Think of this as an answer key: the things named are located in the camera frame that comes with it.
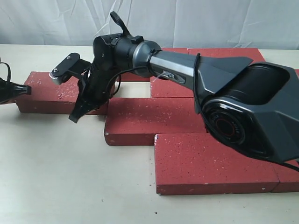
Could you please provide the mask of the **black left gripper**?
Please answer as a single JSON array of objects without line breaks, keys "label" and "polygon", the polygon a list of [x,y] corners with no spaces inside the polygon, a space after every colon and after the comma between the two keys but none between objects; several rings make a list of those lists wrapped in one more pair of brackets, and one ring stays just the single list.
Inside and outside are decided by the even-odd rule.
[{"label": "black left gripper", "polygon": [[31,95],[32,89],[29,85],[12,84],[4,79],[0,80],[0,104],[14,104],[16,100],[12,95]]}]

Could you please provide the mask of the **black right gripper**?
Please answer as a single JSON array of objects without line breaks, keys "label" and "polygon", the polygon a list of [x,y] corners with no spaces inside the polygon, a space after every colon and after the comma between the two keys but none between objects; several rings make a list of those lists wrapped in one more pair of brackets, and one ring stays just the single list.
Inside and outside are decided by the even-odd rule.
[{"label": "black right gripper", "polygon": [[97,110],[108,102],[114,86],[117,69],[93,60],[86,79],[79,83],[79,95],[68,119],[77,123],[79,119],[93,110]]}]

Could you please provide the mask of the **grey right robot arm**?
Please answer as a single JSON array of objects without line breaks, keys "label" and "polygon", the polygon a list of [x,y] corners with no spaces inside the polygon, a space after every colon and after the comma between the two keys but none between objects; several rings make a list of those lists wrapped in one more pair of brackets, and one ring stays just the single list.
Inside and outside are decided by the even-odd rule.
[{"label": "grey right robot arm", "polygon": [[207,57],[163,51],[141,36],[99,36],[92,62],[67,56],[78,79],[69,118],[77,122],[111,98],[125,72],[172,81],[192,90],[196,113],[218,141],[254,159],[284,164],[299,156],[299,78],[293,68],[251,58]]}]

